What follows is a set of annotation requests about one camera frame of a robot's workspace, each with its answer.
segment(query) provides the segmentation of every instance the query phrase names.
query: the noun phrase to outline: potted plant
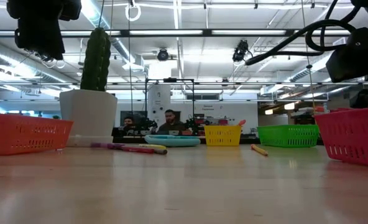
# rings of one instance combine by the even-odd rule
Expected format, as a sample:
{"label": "potted plant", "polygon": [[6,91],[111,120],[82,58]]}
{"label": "potted plant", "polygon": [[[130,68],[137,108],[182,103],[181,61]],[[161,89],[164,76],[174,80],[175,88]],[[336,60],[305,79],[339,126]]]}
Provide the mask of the potted plant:
{"label": "potted plant", "polygon": [[111,42],[103,28],[95,28],[86,49],[80,90],[60,93],[62,119],[74,121],[68,146],[111,143],[117,99],[106,93]]}

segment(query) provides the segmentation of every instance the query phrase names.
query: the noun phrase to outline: green cactus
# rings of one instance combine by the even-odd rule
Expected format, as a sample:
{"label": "green cactus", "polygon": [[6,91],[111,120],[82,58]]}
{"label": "green cactus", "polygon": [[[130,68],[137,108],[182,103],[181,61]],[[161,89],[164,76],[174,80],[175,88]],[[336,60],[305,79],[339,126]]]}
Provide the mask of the green cactus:
{"label": "green cactus", "polygon": [[108,77],[111,42],[103,28],[95,28],[87,42],[81,90],[105,91]]}

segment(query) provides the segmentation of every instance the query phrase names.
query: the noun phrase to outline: red basket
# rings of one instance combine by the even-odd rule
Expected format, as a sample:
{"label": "red basket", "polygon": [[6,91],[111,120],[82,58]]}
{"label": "red basket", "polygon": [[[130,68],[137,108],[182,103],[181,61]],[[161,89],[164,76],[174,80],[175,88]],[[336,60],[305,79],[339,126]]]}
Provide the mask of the red basket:
{"label": "red basket", "polygon": [[331,159],[368,165],[368,109],[315,115]]}
{"label": "red basket", "polygon": [[0,155],[62,149],[73,122],[0,114]]}

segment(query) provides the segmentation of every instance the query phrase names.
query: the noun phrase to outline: orange basket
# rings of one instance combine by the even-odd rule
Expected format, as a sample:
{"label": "orange basket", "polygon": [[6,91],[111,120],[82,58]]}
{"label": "orange basket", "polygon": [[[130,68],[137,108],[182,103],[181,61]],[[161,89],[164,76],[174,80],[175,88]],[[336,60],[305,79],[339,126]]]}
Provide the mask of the orange basket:
{"label": "orange basket", "polygon": [[0,156],[63,149],[73,122],[0,114]]}

